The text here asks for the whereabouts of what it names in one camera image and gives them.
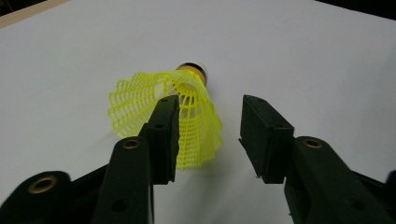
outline plastic shuttlecock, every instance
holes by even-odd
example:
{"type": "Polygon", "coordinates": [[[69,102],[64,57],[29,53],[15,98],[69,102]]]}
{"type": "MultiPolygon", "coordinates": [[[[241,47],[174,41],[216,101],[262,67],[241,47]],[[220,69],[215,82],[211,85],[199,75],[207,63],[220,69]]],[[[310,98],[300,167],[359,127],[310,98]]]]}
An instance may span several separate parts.
{"type": "Polygon", "coordinates": [[[122,79],[109,94],[107,114],[121,138],[136,136],[148,122],[157,102],[177,94],[180,103],[177,169],[200,167],[215,158],[221,146],[221,121],[206,91],[207,72],[198,63],[177,70],[140,72],[122,79]]]}

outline metal grommet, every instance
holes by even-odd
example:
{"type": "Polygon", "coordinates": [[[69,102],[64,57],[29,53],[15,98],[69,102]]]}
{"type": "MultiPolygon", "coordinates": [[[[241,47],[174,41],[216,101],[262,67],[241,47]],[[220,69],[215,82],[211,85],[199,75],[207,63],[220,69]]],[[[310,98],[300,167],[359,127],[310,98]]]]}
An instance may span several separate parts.
{"type": "Polygon", "coordinates": [[[134,149],[140,146],[140,142],[135,139],[127,140],[123,142],[122,147],[125,149],[134,149]]]}
{"type": "Polygon", "coordinates": [[[307,138],[304,141],[304,145],[306,145],[307,147],[312,147],[312,148],[321,148],[322,144],[313,138],[307,138]]]}
{"type": "Polygon", "coordinates": [[[58,182],[58,179],[54,175],[48,175],[41,177],[37,179],[33,184],[29,186],[29,193],[32,194],[38,194],[42,192],[46,192],[49,189],[52,189],[56,183],[58,182]]]}

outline shuttlecock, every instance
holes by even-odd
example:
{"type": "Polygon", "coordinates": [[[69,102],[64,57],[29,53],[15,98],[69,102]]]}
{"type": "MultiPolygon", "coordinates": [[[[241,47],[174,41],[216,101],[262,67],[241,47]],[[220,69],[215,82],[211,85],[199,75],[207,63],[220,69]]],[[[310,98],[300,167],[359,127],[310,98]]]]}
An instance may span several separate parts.
{"type": "Polygon", "coordinates": [[[148,122],[155,105],[177,94],[179,152],[177,169],[201,167],[215,158],[222,144],[221,121],[206,91],[207,72],[200,63],[183,63],[173,71],[139,72],[122,79],[108,96],[107,114],[114,132],[121,138],[136,136],[148,122]]]}

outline wooden surface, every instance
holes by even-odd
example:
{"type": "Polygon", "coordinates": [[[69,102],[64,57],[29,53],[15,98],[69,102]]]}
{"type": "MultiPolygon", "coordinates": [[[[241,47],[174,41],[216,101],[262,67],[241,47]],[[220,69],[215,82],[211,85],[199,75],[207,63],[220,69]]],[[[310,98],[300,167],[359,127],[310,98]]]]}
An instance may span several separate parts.
{"type": "Polygon", "coordinates": [[[27,19],[29,17],[32,17],[40,12],[43,12],[45,10],[48,10],[52,7],[59,6],[62,3],[67,2],[68,0],[48,0],[36,5],[33,5],[31,7],[26,7],[21,10],[9,13],[7,15],[4,15],[0,17],[0,29],[3,27],[6,27],[10,24],[13,24],[18,21],[22,21],[24,19],[27,19]]]}

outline screw hole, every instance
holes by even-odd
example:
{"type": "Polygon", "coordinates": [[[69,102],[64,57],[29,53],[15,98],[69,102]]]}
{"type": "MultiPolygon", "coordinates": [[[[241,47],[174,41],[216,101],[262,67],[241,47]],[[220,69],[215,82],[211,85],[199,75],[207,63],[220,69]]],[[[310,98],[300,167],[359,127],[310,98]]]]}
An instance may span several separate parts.
{"type": "Polygon", "coordinates": [[[137,140],[128,140],[122,144],[125,149],[134,149],[140,146],[140,142],[137,140]]]}
{"type": "Polygon", "coordinates": [[[52,189],[57,182],[57,178],[54,175],[49,175],[37,179],[32,185],[29,186],[28,191],[32,194],[38,194],[52,189]]]}
{"type": "Polygon", "coordinates": [[[308,147],[321,148],[322,144],[315,139],[305,139],[304,144],[308,147]]]}
{"type": "Polygon", "coordinates": [[[366,205],[362,201],[354,197],[345,198],[345,202],[358,210],[364,210],[366,208],[366,205]]]}
{"type": "Polygon", "coordinates": [[[111,205],[111,210],[114,212],[123,212],[128,209],[128,200],[118,199],[111,205]]]}

